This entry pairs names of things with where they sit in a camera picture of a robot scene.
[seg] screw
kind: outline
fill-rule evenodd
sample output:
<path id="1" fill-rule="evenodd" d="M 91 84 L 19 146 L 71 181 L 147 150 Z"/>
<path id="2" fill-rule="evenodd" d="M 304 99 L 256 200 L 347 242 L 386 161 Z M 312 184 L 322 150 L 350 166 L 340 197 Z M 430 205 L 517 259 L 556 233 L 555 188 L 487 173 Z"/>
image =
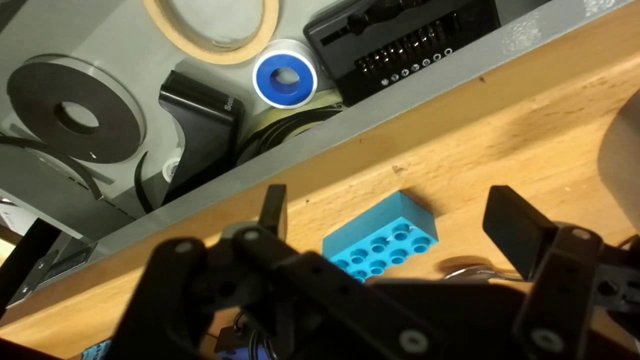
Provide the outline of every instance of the screw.
<path id="1" fill-rule="evenodd" d="M 581 229 L 580 227 L 576 227 L 575 229 L 573 229 L 571 231 L 571 234 L 574 235 L 576 238 L 580 238 L 583 240 L 589 240 L 591 238 L 591 234 L 589 234 L 589 231 L 586 231 L 585 229 Z"/>
<path id="2" fill-rule="evenodd" d="M 175 251 L 178 254 L 184 254 L 191 251 L 191 249 L 193 249 L 193 244 L 190 241 L 183 241 L 175 246 Z"/>
<path id="3" fill-rule="evenodd" d="M 400 346 L 409 354 L 423 354 L 429 349 L 429 340 L 418 330 L 407 329 L 400 333 Z"/>
<path id="4" fill-rule="evenodd" d="M 534 329 L 531 331 L 531 339 L 542 350 L 556 354 L 564 350 L 564 341 L 560 335 L 549 329 Z"/>
<path id="5" fill-rule="evenodd" d="M 258 233 L 256 230 L 249 230 L 246 233 L 244 233 L 245 240 L 258 240 L 259 237 L 260 237 L 260 233 Z"/>

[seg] black tape roll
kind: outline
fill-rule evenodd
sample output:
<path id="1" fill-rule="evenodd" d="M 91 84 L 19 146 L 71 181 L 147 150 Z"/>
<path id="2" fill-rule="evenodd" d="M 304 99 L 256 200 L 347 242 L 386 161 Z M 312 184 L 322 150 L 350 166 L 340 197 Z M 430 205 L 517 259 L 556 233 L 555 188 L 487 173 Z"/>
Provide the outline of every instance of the black tape roll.
<path id="1" fill-rule="evenodd" d="M 142 112 L 113 78 L 79 60 L 41 56 L 9 77 L 7 93 L 24 125 L 50 146 L 79 160 L 117 163 L 130 158 L 144 137 Z M 84 106 L 97 127 L 71 119 L 63 102 Z"/>

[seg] gray shelf edge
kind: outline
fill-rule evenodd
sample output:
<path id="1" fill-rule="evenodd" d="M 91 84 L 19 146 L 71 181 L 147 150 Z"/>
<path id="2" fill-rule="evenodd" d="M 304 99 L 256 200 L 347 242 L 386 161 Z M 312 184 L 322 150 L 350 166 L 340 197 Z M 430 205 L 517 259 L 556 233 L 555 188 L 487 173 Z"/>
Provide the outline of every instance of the gray shelf edge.
<path id="1" fill-rule="evenodd" d="M 38 290 L 633 1 L 553 0 L 544 4 L 322 126 L 104 237 L 86 264 L 41 284 Z"/>

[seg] lego stud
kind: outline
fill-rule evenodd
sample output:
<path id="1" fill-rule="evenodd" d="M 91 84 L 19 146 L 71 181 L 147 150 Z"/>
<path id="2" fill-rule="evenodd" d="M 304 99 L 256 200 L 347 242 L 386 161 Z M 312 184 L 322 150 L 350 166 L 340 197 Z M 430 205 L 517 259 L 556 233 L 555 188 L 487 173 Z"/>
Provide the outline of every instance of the lego stud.
<path id="1" fill-rule="evenodd" d="M 362 264 L 366 257 L 367 257 L 367 252 L 362 249 L 354 250 L 351 252 L 351 262 L 356 265 Z"/>
<path id="2" fill-rule="evenodd" d="M 356 279 L 359 282 L 364 282 L 365 278 L 367 277 L 367 273 L 365 273 L 362 270 L 358 270 L 356 272 L 352 272 L 351 276 L 353 276 L 353 278 Z"/>
<path id="3" fill-rule="evenodd" d="M 391 263 L 394 265 L 402 265 L 406 261 L 407 253 L 402 249 L 393 250 L 391 254 Z"/>
<path id="4" fill-rule="evenodd" d="M 349 267 L 349 263 L 344 260 L 338 260 L 335 262 L 335 266 L 345 270 L 347 267 Z"/>
<path id="5" fill-rule="evenodd" d="M 385 238 L 375 238 L 371 240 L 371 251 L 376 254 L 380 254 L 387 248 L 387 239 Z"/>
<path id="6" fill-rule="evenodd" d="M 431 242 L 427 238 L 417 238 L 411 241 L 413 252 L 416 254 L 423 254 L 429 250 Z"/>
<path id="7" fill-rule="evenodd" d="M 382 273 L 385 272 L 386 267 L 387 267 L 387 264 L 384 261 L 376 260 L 376 261 L 372 261 L 371 264 L 369 264 L 369 271 L 373 275 L 382 275 Z"/>
<path id="8" fill-rule="evenodd" d="M 397 241 L 406 240 L 409 237 L 409 225 L 400 224 L 395 226 L 393 229 L 393 237 Z"/>

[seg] wooden table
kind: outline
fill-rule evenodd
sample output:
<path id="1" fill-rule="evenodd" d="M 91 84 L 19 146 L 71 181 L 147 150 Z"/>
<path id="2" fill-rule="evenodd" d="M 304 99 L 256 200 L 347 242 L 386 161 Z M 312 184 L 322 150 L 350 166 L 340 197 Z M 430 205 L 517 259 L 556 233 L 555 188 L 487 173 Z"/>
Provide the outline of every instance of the wooden table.
<path id="1" fill-rule="evenodd" d="M 59 357 L 110 337 L 155 245 L 216 243 L 226 225 L 257 216 L 269 183 L 288 185 L 287 242 L 298 250 L 320 251 L 326 235 L 399 190 L 429 209 L 440 243 L 392 277 L 437 279 L 452 261 L 478 259 L 511 268 L 481 227 L 493 184 L 619 243 L 636 230 L 596 159 L 640 88 L 638 19 L 640 4 L 625 6 L 71 275 L 11 308 L 0 336 Z"/>

